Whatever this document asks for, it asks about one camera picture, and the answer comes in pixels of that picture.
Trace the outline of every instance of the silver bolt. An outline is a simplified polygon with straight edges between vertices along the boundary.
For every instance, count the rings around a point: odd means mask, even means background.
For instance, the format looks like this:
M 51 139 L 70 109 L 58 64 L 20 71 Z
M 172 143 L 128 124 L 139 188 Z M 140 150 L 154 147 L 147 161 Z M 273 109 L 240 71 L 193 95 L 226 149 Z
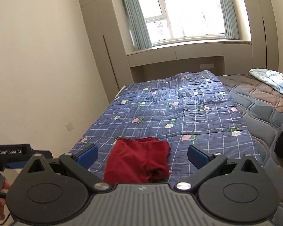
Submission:
M 179 190 L 188 190 L 192 187 L 192 185 L 188 182 L 179 182 L 178 184 L 176 184 L 176 188 L 178 188 Z
M 94 185 L 94 188 L 97 190 L 106 190 L 109 188 L 109 184 L 106 182 L 98 182 Z

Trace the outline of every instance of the human hand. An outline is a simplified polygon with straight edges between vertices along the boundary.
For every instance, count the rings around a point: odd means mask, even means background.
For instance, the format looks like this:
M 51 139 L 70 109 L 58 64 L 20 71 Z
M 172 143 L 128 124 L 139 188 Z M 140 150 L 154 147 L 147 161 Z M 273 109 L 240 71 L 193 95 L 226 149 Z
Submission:
M 11 184 L 5 180 L 2 189 L 9 189 L 11 187 Z M 0 198 L 0 220 L 4 220 L 5 215 L 4 215 L 4 205 L 6 204 L 5 199 Z

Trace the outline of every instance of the gray quilted mattress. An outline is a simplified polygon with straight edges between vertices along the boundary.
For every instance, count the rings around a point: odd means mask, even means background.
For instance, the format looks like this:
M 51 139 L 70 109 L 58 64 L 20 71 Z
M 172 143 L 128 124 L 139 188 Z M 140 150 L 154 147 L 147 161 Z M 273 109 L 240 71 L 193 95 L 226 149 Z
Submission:
M 258 144 L 262 166 L 277 188 L 281 203 L 273 219 L 283 226 L 283 159 L 274 153 L 276 134 L 283 122 L 283 95 L 252 76 L 220 76 Z

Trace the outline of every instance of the window sill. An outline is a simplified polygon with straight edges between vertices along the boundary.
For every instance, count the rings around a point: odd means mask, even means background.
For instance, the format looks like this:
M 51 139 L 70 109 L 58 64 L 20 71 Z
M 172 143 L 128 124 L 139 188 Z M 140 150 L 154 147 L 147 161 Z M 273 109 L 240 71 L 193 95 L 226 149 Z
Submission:
M 135 51 L 133 53 L 128 53 L 127 56 L 137 54 L 137 53 L 151 51 L 153 49 L 164 48 L 164 47 L 174 47 L 174 46 L 198 44 L 198 43 L 220 43 L 220 42 L 222 42 L 222 43 L 235 43 L 235 44 L 240 44 L 240 43 L 241 44 L 250 44 L 251 43 L 251 41 L 249 41 L 249 40 L 230 40 L 230 39 L 193 40 L 193 41 L 176 42 L 176 43 L 174 43 L 174 41 L 172 41 L 169 44 L 153 46 L 153 47 L 148 48 L 148 49 Z

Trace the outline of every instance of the red cloth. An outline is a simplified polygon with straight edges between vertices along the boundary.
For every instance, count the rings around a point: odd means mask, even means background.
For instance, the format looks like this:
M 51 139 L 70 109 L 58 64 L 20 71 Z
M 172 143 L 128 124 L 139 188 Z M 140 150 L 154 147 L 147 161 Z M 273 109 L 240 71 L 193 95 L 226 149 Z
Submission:
M 103 180 L 112 186 L 159 182 L 170 175 L 167 161 L 170 151 L 168 142 L 155 138 L 119 138 L 108 157 Z

